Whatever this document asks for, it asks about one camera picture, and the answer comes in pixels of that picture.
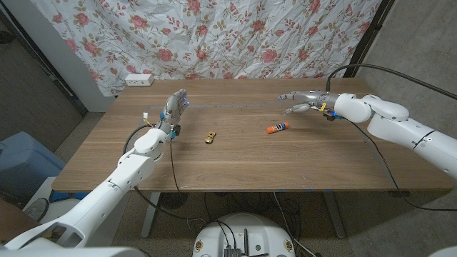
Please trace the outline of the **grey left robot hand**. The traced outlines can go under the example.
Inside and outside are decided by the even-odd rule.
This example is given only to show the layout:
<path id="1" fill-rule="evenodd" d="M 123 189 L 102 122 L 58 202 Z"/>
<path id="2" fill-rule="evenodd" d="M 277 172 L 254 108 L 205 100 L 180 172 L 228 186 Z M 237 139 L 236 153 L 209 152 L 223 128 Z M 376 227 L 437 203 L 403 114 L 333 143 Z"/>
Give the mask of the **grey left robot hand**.
<path id="1" fill-rule="evenodd" d="M 168 97 L 163 111 L 161 112 L 162 116 L 158 129 L 170 134 L 172 129 L 179 124 L 181 115 L 188 106 L 189 101 L 185 89 L 180 89 Z"/>

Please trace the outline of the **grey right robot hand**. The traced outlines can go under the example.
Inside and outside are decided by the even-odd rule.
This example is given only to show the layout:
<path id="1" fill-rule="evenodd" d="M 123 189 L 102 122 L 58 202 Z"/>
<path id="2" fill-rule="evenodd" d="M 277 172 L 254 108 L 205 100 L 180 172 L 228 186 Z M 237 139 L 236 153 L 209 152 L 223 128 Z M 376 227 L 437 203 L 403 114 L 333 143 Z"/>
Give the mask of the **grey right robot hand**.
<path id="1" fill-rule="evenodd" d="M 326 111 L 333 109 L 336 103 L 338 94 L 332 94 L 325 91 L 292 91 L 287 94 L 282 94 L 277 97 L 278 100 L 293 100 L 296 103 L 284 111 L 285 115 L 292 113 L 302 113 L 309 109 L 317 111 Z"/>

